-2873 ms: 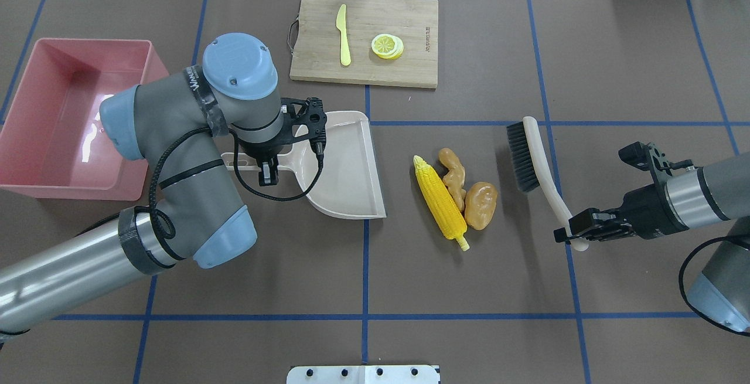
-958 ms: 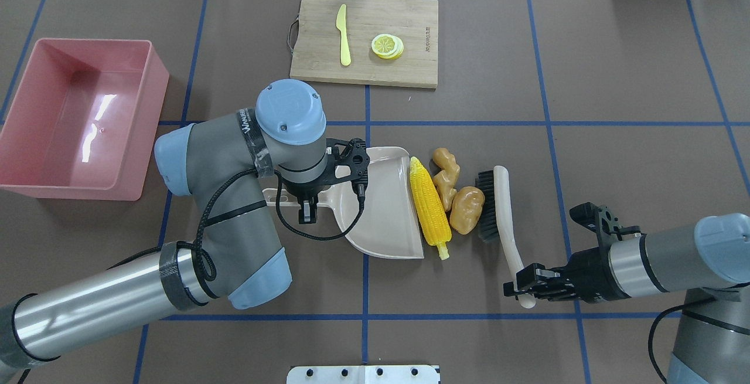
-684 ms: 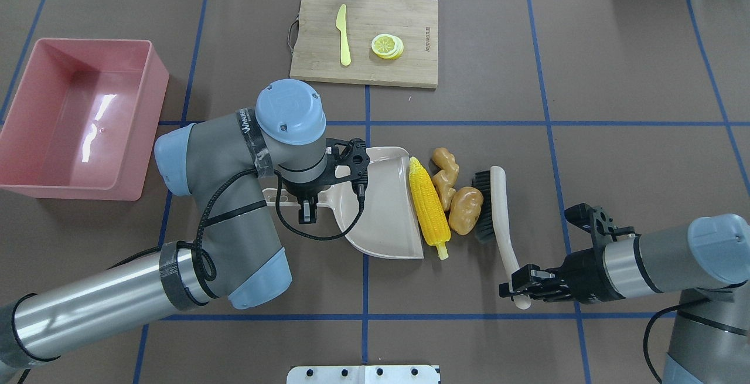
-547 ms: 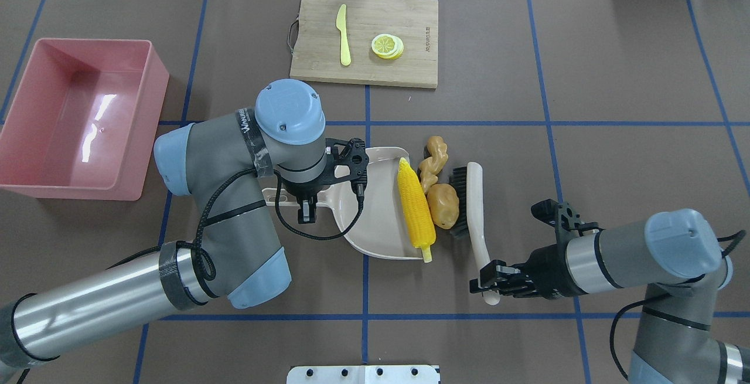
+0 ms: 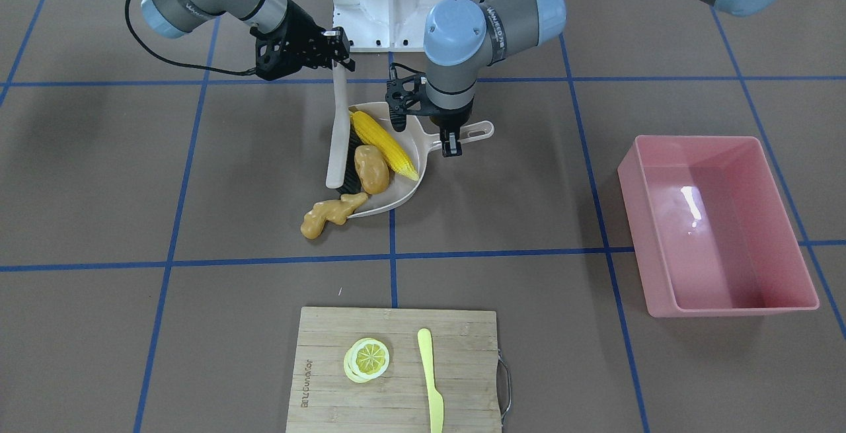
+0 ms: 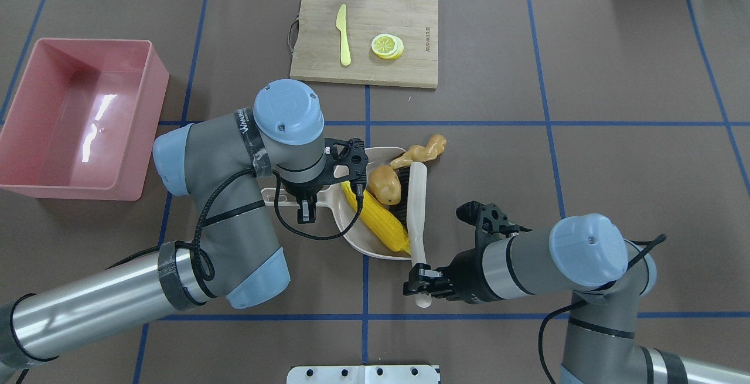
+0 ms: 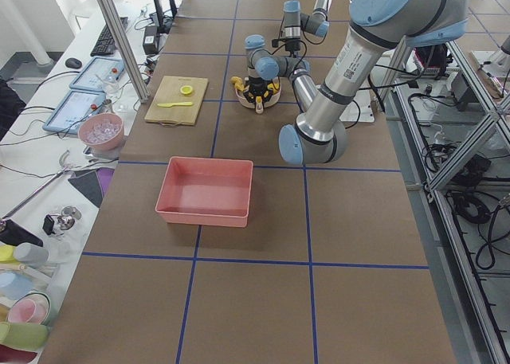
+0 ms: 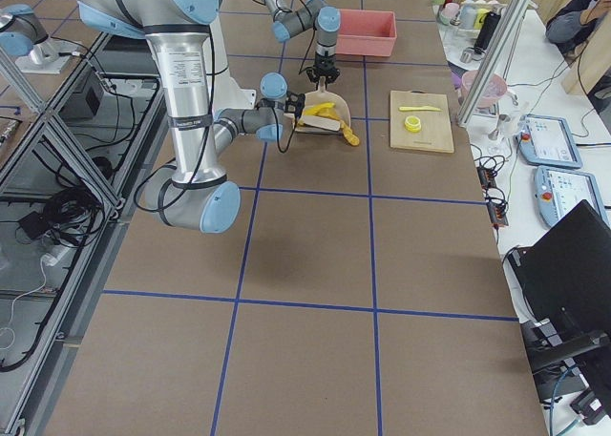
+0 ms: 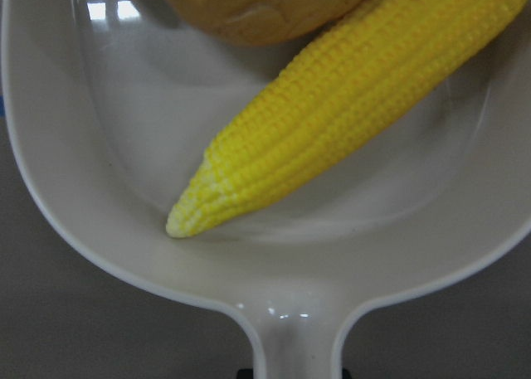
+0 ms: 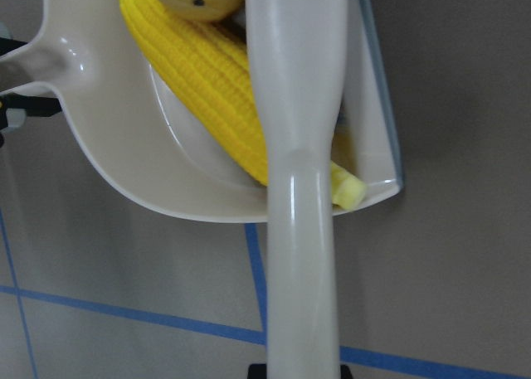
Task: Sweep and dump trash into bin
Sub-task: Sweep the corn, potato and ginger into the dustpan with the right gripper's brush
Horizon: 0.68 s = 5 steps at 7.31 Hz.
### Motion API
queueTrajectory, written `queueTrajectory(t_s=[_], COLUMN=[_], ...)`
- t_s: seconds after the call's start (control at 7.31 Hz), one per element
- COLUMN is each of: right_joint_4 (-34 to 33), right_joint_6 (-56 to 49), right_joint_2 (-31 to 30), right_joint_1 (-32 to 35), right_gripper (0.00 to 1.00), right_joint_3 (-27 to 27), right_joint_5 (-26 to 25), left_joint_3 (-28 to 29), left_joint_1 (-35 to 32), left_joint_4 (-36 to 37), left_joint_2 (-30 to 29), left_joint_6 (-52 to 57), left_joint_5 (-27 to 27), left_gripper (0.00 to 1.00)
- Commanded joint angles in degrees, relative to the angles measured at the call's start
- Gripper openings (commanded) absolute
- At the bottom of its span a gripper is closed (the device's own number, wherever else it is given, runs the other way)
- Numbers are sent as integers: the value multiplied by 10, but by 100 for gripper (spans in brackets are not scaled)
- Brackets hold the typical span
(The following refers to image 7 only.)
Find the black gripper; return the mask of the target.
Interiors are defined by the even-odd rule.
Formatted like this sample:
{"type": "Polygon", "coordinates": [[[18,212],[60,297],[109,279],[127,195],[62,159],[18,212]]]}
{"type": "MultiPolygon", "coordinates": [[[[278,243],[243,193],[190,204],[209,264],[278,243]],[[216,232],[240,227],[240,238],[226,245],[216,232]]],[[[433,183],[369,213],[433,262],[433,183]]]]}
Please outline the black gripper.
{"type": "Polygon", "coordinates": [[[279,100],[279,78],[263,80],[260,77],[245,78],[245,98],[250,104],[261,98],[263,104],[275,104],[279,100]]]}
{"type": "Polygon", "coordinates": [[[305,45],[305,43],[297,37],[278,37],[272,39],[273,54],[278,52],[280,49],[284,49],[286,52],[288,52],[290,57],[298,57],[300,55],[302,45],[305,45]]]}

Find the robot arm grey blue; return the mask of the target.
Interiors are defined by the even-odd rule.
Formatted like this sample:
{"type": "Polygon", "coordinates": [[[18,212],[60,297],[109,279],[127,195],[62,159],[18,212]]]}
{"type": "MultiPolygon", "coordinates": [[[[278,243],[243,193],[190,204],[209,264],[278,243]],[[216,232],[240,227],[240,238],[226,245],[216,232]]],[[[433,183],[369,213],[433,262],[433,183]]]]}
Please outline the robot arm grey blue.
{"type": "Polygon", "coordinates": [[[331,3],[332,0],[316,0],[312,12],[305,14],[298,0],[285,1],[277,37],[271,40],[272,47],[284,48],[291,57],[297,57],[302,45],[321,45],[328,35],[331,3]]]}
{"type": "Polygon", "coordinates": [[[248,36],[252,76],[288,78],[304,109],[280,130],[282,159],[292,165],[337,160],[347,147],[340,116],[382,54],[401,40],[414,48],[458,39],[465,33],[468,5],[469,0],[351,0],[347,37],[321,85],[314,84],[305,61],[273,56],[261,35],[248,36]]]}

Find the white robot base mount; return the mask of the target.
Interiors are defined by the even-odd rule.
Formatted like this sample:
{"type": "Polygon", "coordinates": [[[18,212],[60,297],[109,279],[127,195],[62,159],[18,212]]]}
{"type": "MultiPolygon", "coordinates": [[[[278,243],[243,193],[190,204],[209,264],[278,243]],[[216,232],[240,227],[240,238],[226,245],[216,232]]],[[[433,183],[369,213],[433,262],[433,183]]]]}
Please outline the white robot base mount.
{"type": "Polygon", "coordinates": [[[375,121],[375,115],[371,107],[371,90],[366,84],[363,87],[366,90],[358,90],[353,101],[343,111],[339,118],[342,122],[373,123],[375,121]]]}

